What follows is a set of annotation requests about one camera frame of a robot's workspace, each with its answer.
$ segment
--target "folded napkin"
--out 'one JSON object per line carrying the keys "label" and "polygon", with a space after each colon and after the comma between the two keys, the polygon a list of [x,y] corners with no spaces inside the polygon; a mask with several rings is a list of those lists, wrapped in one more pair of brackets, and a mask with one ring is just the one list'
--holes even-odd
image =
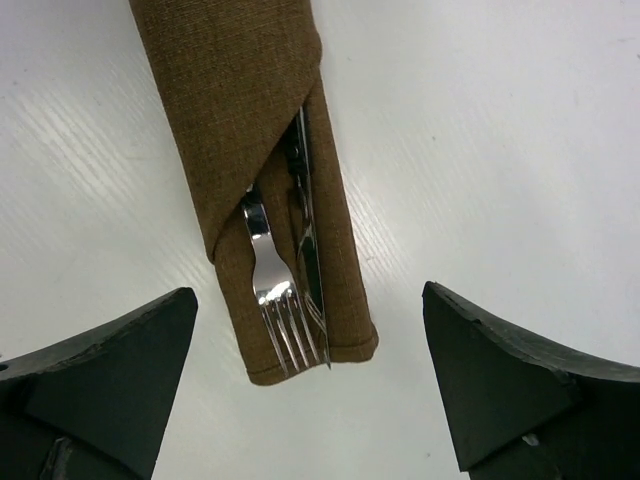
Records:
{"label": "folded napkin", "polygon": [[309,1],[130,3],[250,380],[270,385],[285,375],[255,302],[255,258],[239,202],[257,182],[276,247],[296,271],[293,182],[278,142],[305,102],[331,358],[369,360],[378,336],[362,284]]}

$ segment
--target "fork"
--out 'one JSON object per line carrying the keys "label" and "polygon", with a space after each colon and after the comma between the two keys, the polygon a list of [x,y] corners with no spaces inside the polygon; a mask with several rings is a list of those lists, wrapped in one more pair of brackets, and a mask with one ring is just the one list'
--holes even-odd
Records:
{"label": "fork", "polygon": [[[297,318],[300,320],[304,336],[311,348],[316,364],[320,363],[318,349],[311,335],[293,274],[276,250],[267,213],[262,203],[260,192],[255,185],[251,185],[247,189],[240,205],[256,257],[256,264],[253,270],[253,293],[258,302],[271,343],[278,356],[280,366],[285,376],[289,377],[289,369],[280,348],[277,333],[282,338],[296,372],[300,371],[300,364],[297,359],[298,355],[295,353],[295,346],[297,346],[305,367],[309,368],[311,366],[303,337],[296,322]],[[293,334],[295,346],[287,331],[287,324]]]}

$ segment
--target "brown napkin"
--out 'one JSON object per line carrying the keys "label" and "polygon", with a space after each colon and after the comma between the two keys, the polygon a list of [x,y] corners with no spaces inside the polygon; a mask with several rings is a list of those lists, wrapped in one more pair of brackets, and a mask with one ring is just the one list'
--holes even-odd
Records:
{"label": "brown napkin", "polygon": [[369,360],[378,336],[362,284],[309,1],[131,0],[131,7],[250,380],[270,385],[284,374],[254,301],[255,259],[238,204],[257,179],[278,251],[295,271],[292,180],[278,141],[305,101],[331,358]]}

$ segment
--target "white surface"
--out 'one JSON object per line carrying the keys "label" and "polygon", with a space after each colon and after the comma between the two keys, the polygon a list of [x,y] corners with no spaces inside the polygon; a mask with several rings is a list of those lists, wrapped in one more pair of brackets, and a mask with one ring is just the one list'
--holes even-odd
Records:
{"label": "white surface", "polygon": [[381,345],[366,365],[259,389],[126,0],[0,0],[0,352],[194,287],[158,480],[460,478],[421,319],[428,279],[640,364],[640,3],[315,11]]}

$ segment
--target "table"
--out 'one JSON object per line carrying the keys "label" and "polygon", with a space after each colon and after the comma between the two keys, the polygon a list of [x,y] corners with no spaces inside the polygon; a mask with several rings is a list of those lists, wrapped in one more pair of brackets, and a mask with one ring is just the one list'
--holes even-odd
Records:
{"label": "table", "polygon": [[314,2],[381,344],[368,364],[262,389],[127,1],[0,8],[0,353],[193,287],[154,478],[465,478],[424,337],[426,280],[640,365],[639,2]]}

